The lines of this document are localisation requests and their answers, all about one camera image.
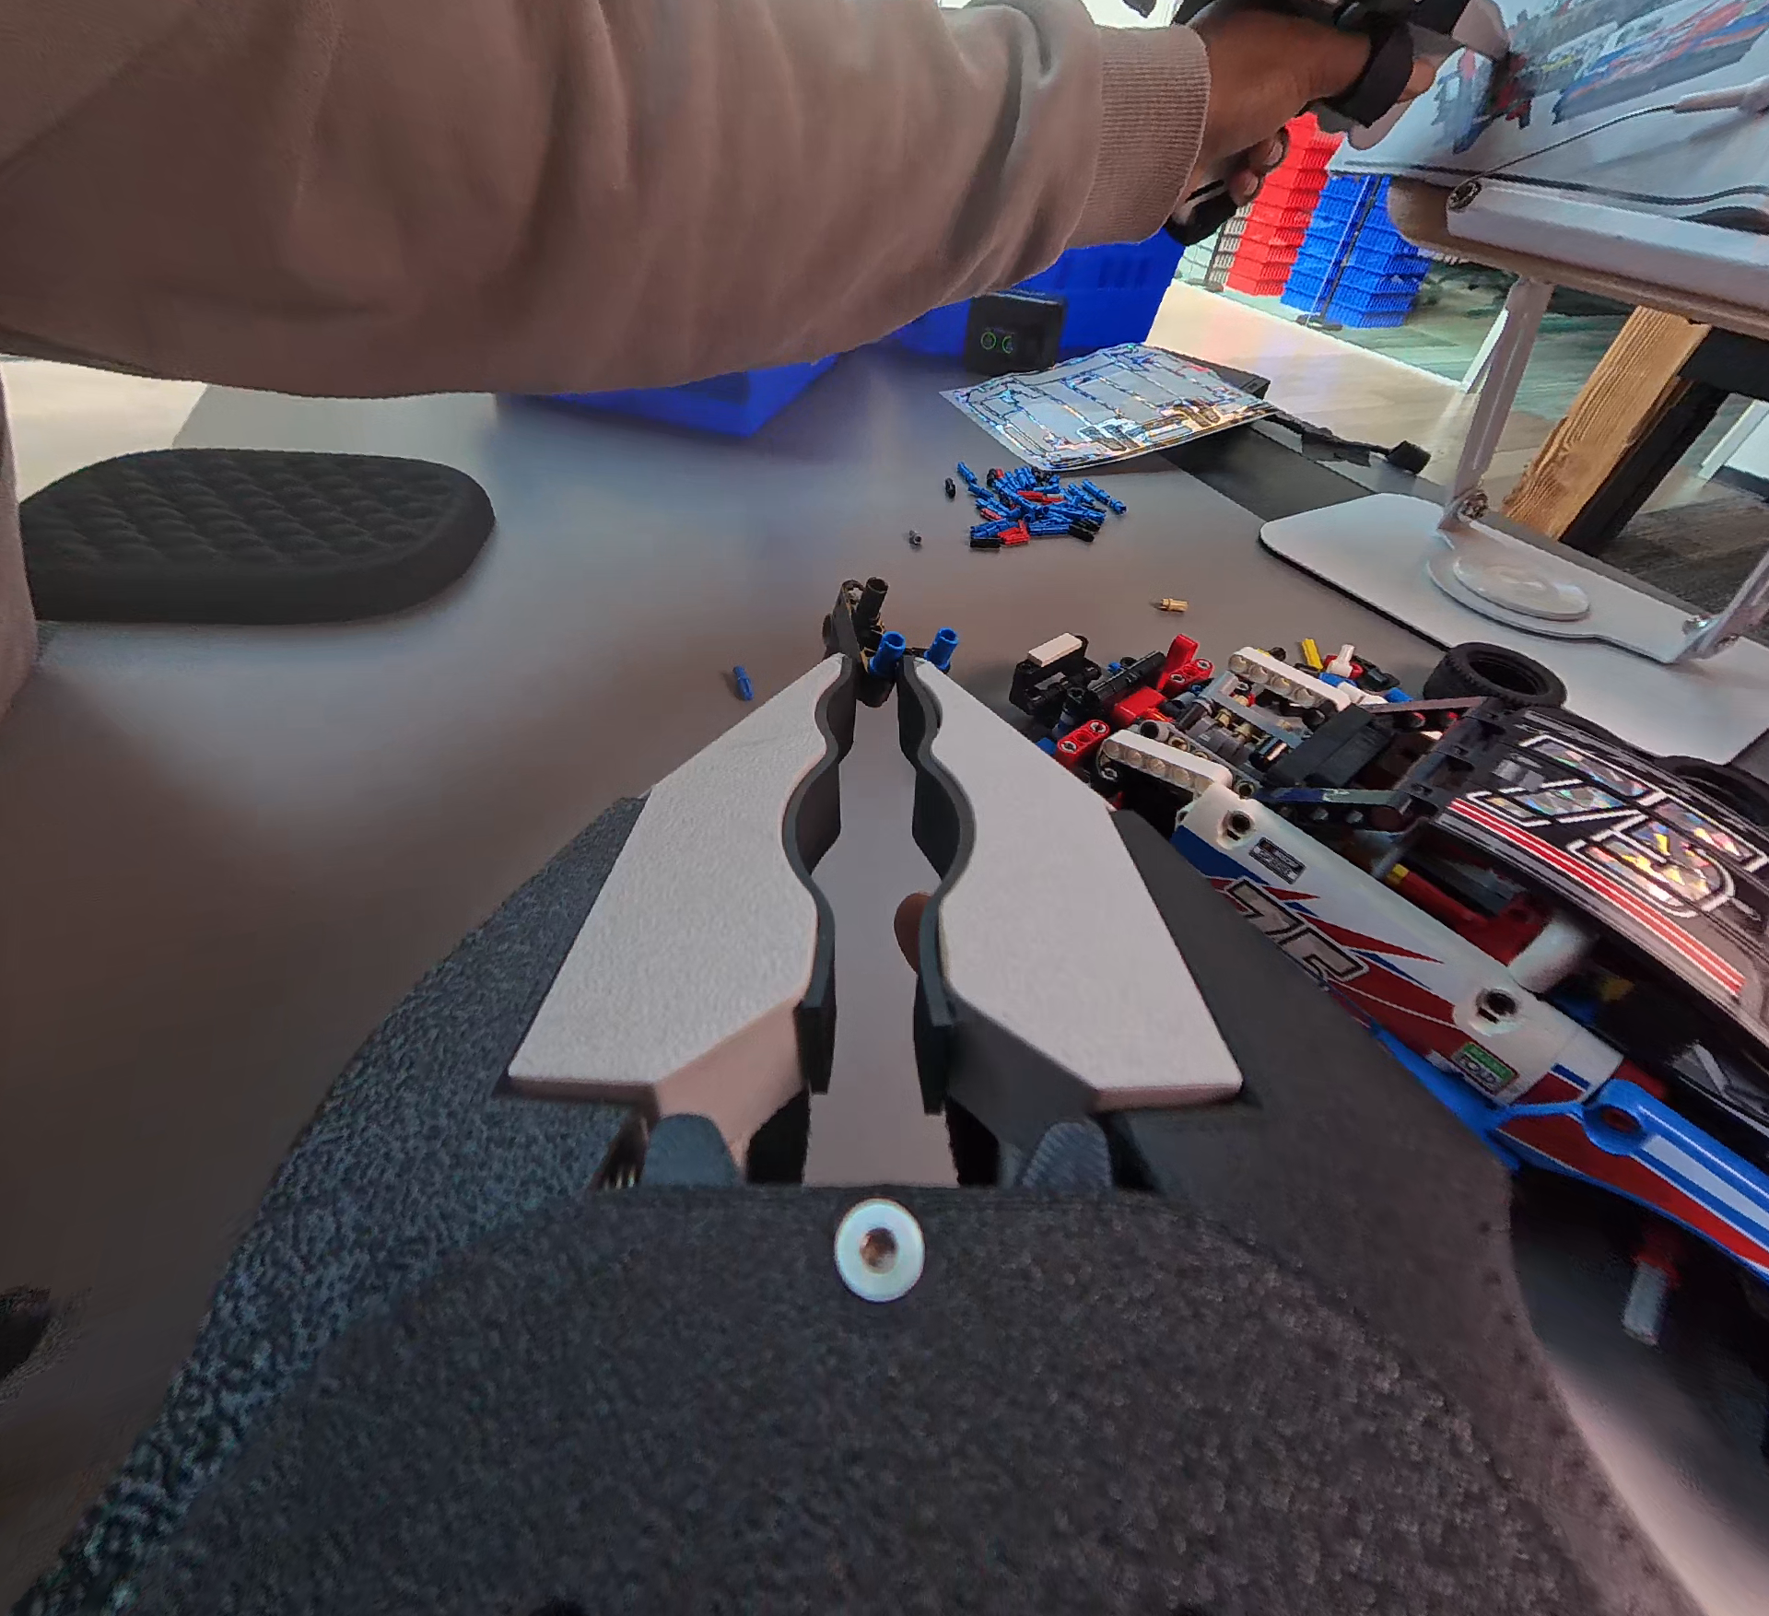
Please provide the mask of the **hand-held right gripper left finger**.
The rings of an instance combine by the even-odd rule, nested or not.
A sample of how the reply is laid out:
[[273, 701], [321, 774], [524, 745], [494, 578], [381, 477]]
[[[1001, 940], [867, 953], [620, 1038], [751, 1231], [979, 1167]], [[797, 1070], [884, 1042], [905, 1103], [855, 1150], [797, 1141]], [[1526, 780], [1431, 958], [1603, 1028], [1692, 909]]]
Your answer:
[[640, 1112], [783, 1112], [831, 1063], [846, 658], [759, 706], [645, 793], [507, 1089]]

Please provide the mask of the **black brick connector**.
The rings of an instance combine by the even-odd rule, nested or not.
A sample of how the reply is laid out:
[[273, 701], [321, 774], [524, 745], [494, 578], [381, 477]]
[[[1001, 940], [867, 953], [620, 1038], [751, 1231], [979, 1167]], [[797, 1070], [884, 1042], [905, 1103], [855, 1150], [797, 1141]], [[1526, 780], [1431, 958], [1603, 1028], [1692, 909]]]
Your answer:
[[824, 650], [829, 658], [852, 658], [855, 670], [867, 670], [873, 644], [884, 644], [884, 606], [888, 606], [888, 578], [839, 578], [831, 609], [824, 614]]

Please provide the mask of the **grey desk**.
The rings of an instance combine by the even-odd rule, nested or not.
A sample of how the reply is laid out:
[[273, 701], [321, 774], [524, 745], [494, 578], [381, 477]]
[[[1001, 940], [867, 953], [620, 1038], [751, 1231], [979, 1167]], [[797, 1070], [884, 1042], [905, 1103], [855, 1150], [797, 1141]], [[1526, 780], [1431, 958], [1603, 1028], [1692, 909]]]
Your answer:
[[839, 578], [958, 627], [1437, 650], [1138, 463], [1098, 542], [958, 553], [986, 440], [839, 363], [775, 440], [489, 394], [208, 388], [203, 442], [417, 453], [494, 507], [426, 609], [55, 627], [7, 710], [7, 1607], [22, 1608], [1762, 1608], [1762, 1455], [1692, 1356], [1125, 820], [1239, 1103], [1113, 1112], [1125, 1186], [852, 1150], [914, 1097], [888, 909], [937, 887], [900, 706], [846, 710], [811, 1178], [600, 1191], [629, 1103], [513, 1097], [645, 793], [824, 664]]

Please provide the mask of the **person's left hand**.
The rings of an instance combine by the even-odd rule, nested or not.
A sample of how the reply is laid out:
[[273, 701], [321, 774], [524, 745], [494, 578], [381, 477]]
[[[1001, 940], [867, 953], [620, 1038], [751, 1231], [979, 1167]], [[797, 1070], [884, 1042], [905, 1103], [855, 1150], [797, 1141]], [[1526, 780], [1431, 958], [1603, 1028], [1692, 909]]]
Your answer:
[[1304, 109], [1353, 88], [1371, 58], [1366, 33], [1239, 0], [1209, 8], [1186, 30], [1209, 47], [1209, 130], [1181, 193], [1227, 181], [1239, 205], [1280, 166]]

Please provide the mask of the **stack of red blue bins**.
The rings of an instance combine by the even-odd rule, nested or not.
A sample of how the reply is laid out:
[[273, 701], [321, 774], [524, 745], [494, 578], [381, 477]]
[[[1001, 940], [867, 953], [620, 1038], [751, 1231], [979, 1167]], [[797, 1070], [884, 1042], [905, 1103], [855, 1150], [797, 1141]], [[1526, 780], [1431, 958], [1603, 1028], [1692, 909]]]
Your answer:
[[1227, 288], [1326, 332], [1408, 324], [1431, 259], [1388, 223], [1383, 176], [1347, 173], [1341, 136], [1288, 127], [1283, 166], [1243, 212]]

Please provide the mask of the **toy brick race car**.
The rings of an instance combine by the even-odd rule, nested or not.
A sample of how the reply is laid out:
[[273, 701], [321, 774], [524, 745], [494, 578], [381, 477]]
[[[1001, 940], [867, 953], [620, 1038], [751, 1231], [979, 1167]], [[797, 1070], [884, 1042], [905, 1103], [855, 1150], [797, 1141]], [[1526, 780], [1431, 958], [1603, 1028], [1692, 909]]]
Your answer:
[[1243, 644], [1009, 670], [1031, 742], [1152, 820], [1507, 1173], [1644, 1224], [1628, 1332], [1692, 1250], [1769, 1281], [1762, 774], [1566, 706], [1371, 701]]

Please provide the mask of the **large blue plastic bin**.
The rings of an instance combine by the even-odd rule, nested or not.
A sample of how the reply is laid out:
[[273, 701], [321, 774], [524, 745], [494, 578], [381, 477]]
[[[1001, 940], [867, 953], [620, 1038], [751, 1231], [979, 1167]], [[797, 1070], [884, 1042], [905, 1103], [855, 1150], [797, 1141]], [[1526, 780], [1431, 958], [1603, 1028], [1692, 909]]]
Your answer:
[[[1065, 301], [1060, 363], [1070, 363], [1113, 346], [1143, 346], [1164, 301], [1164, 283], [1175, 281], [1175, 259], [1181, 243], [1152, 233], [1147, 243], [1065, 246], [1046, 272], [1016, 281], [1009, 288]], [[971, 301], [947, 301], [900, 324], [888, 346], [958, 363], [964, 324]]]

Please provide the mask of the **pile of blue red pins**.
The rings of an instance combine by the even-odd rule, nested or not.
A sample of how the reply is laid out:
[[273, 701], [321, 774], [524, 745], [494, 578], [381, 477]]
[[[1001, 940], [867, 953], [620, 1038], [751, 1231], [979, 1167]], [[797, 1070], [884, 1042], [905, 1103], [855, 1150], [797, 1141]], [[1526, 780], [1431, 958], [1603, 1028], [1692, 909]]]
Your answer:
[[1023, 542], [1097, 542], [1108, 519], [1127, 517], [1125, 495], [1097, 477], [1065, 477], [1052, 466], [986, 466], [958, 463], [947, 495], [971, 495], [971, 553], [1023, 553]]

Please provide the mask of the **white monitor base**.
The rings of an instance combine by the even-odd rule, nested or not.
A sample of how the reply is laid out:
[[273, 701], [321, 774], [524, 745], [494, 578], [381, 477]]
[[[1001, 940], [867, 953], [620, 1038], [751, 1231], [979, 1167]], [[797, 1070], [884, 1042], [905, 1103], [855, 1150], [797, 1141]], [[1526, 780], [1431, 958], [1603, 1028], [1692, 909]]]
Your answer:
[[1700, 614], [1564, 542], [1526, 542], [1424, 495], [1353, 495], [1262, 529], [1262, 542], [1388, 624], [1501, 637], [1564, 672], [1566, 710], [1644, 752], [1739, 758], [1769, 730], [1758, 564], [1728, 609]]

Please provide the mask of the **black toy tyre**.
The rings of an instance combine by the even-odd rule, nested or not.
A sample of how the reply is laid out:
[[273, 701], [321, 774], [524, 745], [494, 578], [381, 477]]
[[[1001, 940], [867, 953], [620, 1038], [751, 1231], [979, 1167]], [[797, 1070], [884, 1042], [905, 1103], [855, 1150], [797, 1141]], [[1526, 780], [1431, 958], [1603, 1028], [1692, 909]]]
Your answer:
[[1431, 664], [1417, 701], [1495, 701], [1518, 710], [1518, 706], [1566, 706], [1566, 689], [1558, 670], [1541, 670], [1526, 650], [1466, 637]]

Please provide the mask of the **black device with green display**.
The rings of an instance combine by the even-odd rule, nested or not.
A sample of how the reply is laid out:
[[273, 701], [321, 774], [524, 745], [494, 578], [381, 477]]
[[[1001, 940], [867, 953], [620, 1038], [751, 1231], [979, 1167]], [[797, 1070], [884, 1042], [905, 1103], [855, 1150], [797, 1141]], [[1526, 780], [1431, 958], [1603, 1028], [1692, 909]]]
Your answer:
[[964, 372], [1001, 381], [1001, 372], [1039, 372], [1060, 363], [1065, 346], [1065, 298], [1039, 288], [986, 288], [964, 310]]

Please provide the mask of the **shiny sticker sheet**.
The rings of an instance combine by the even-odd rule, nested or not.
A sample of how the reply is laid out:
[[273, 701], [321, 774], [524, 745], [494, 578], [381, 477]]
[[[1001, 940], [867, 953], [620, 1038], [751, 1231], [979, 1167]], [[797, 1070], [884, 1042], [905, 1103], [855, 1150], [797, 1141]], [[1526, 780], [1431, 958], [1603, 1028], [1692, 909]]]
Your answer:
[[1273, 412], [1263, 388], [1228, 384], [1227, 372], [1162, 346], [1113, 346], [1039, 372], [1005, 372], [939, 394], [1005, 453], [1046, 471], [1162, 453]]

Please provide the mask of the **blue plastic bin with label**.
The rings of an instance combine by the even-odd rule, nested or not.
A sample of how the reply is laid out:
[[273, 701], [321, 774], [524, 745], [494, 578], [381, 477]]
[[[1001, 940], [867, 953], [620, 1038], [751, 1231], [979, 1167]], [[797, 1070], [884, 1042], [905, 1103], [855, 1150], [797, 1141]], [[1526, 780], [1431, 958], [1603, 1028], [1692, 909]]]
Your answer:
[[797, 363], [797, 368], [759, 368], [759, 372], [714, 372], [697, 384], [667, 384], [667, 388], [549, 388], [549, 394], [507, 394], [524, 406], [562, 406], [562, 412], [614, 412], [614, 418], [645, 418], [645, 429], [676, 429], [676, 435], [721, 435], [721, 440], [751, 440], [760, 435], [783, 406], [795, 406], [814, 381], [829, 381], [839, 355]]

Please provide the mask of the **person's beige hoodie torso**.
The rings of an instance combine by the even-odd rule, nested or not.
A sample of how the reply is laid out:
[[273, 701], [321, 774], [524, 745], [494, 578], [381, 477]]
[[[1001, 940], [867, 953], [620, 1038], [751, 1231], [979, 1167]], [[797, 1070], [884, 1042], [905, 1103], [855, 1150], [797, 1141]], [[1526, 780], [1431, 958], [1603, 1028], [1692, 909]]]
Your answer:
[[22, 569], [22, 519], [16, 519], [16, 466], [14, 466], [14, 412], [0, 401], [0, 717], [16, 689], [37, 672], [42, 632]]

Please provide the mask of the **wooden post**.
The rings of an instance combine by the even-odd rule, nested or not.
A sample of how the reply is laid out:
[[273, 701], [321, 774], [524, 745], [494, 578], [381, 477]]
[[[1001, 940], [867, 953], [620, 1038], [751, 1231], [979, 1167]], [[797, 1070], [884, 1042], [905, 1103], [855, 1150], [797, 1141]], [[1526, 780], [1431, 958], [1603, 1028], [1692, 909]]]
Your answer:
[[1526, 463], [1501, 517], [1541, 539], [1566, 539], [1598, 507], [1603, 485], [1640, 453], [1659, 412], [1687, 394], [1682, 368], [1712, 337], [1701, 321], [1633, 310], [1622, 337], [1603, 348], [1572, 406], [1558, 418], [1541, 450]]

